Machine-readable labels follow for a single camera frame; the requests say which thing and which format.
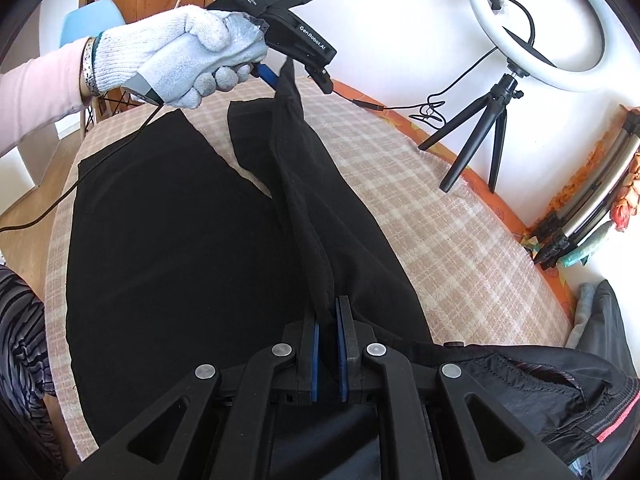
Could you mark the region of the left forearm pink sleeve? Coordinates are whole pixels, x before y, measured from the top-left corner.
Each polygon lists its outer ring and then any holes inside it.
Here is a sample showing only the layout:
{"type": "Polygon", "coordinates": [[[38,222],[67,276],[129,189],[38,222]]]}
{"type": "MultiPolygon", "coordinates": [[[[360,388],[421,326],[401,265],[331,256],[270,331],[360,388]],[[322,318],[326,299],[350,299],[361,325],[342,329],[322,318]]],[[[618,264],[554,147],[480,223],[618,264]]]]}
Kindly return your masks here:
{"type": "Polygon", "coordinates": [[[84,57],[91,45],[81,38],[1,75],[1,155],[89,102],[84,57]]]}

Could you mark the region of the left hand white glove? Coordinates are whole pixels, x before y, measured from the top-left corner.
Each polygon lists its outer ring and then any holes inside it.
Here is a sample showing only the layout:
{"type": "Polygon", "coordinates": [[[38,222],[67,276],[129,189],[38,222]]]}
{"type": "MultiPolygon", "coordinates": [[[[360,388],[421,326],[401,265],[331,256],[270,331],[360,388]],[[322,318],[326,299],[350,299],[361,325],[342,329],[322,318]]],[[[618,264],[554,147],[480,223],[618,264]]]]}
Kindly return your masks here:
{"type": "Polygon", "coordinates": [[[101,32],[86,84],[96,96],[144,79],[163,103],[193,110],[206,96],[250,78],[268,52],[266,29],[242,12],[180,6],[101,32]]]}

